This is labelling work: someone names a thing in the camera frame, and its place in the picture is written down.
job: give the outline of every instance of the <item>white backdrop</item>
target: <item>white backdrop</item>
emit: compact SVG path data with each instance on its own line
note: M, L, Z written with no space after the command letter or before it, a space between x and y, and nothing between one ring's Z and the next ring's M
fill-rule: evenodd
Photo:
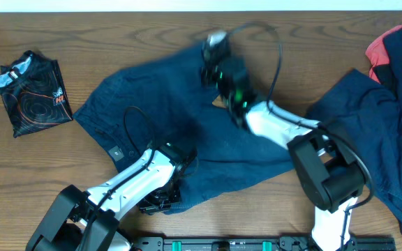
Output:
M402 0L0 0L0 12L402 10Z

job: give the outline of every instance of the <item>navy blue cloth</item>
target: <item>navy blue cloth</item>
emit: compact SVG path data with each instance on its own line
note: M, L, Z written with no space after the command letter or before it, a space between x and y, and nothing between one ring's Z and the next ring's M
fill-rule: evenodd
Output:
M238 129L225 109L213 106L216 89L202 85L202 45L166 59L120 70L105 79L75 113L75 120L109 153L118 146L124 157L113 162L119 172L133 164L134 151L123 128L127 106L147 113L156 137L188 137L195 141L199 167L179 182L178 213L223 192L241 190L292 169L288 152L263 137ZM126 124L143 151L151 139L145 121L129 112ZM186 173L195 171L196 161Z
M308 117L337 118L373 177L376 196L402 222L402 29L384 39L398 80L397 97L354 70L310 107Z

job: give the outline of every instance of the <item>table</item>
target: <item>table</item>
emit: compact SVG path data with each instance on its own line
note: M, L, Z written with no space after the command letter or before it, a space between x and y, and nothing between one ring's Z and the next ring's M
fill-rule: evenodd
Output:
M118 69L251 20L277 27L284 61L273 98L302 115L351 68L369 71L365 49L402 24L402 12L0 13L0 65L26 50L58 59L75 112ZM267 91L277 61L275 43L257 30L236 39ZM116 174L106 152L74 121L17 139L12 134L0 98L0 250L23 250L67 185L86 189ZM310 232L313 216L313 205L291 171L185 213L131 213L121 226L133 236L276 236ZM354 211L350 229L358 235L392 235L402 250L398 222L378 199Z

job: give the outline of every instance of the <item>clothing tag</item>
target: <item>clothing tag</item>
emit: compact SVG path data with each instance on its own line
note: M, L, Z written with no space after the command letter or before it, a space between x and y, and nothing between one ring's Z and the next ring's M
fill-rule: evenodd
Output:
M111 148L108 153L111 155L111 158L113 158L116 162L124 158L124 154L118 146Z

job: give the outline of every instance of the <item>logo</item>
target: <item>logo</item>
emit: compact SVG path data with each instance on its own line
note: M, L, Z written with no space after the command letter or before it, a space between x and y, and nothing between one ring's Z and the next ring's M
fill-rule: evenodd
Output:
M64 103L65 100L61 87L59 87L57 91L53 92L52 95L54 96L54 106Z

